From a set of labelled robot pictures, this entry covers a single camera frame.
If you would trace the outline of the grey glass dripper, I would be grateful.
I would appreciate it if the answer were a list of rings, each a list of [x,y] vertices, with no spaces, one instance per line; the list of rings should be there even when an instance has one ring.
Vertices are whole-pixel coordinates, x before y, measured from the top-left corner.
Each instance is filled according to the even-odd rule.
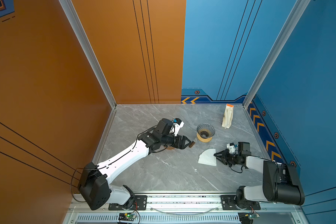
[[[197,126],[197,134],[203,139],[208,139],[215,135],[215,128],[211,124],[202,123]]]

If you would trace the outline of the coffee filter bag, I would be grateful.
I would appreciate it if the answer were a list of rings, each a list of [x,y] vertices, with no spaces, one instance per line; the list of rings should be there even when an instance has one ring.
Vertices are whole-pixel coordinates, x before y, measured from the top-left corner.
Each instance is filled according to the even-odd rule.
[[[230,128],[233,119],[234,106],[231,104],[226,104],[225,112],[223,115],[222,127],[225,129]]]

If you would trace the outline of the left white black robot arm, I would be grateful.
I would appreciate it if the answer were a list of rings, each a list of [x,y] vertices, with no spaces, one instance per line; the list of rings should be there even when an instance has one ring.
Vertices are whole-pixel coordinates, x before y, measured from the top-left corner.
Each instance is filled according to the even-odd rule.
[[[184,122],[175,118],[161,119],[156,126],[137,135],[136,140],[114,157],[98,163],[88,163],[82,171],[77,189],[92,211],[104,204],[118,204],[124,209],[135,205],[135,194],[126,185],[114,186],[112,182],[138,160],[166,148],[186,149],[191,140],[179,135]]]

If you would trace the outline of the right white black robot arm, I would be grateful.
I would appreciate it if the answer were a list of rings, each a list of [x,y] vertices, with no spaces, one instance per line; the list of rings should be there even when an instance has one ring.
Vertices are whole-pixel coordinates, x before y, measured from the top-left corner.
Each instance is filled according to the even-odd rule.
[[[240,209],[253,209],[259,202],[303,205],[305,194],[297,169],[292,164],[271,161],[252,156],[250,143],[230,143],[224,151],[214,154],[215,158],[232,168],[240,165],[241,170],[252,169],[262,174],[262,185],[240,186],[231,200]]]

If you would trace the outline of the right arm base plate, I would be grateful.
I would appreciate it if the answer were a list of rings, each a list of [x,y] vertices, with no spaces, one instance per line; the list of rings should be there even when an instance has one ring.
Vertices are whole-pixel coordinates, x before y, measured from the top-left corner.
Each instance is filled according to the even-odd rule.
[[[234,195],[221,195],[221,205],[224,211],[228,210],[255,210],[261,209],[259,202],[237,199]]]

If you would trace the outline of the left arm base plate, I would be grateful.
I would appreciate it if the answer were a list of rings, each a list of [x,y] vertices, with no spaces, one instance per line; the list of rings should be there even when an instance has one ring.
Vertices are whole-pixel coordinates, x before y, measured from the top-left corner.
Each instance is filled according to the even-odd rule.
[[[116,203],[109,204],[109,211],[145,211],[147,208],[147,195],[136,195],[131,206],[119,205]]]

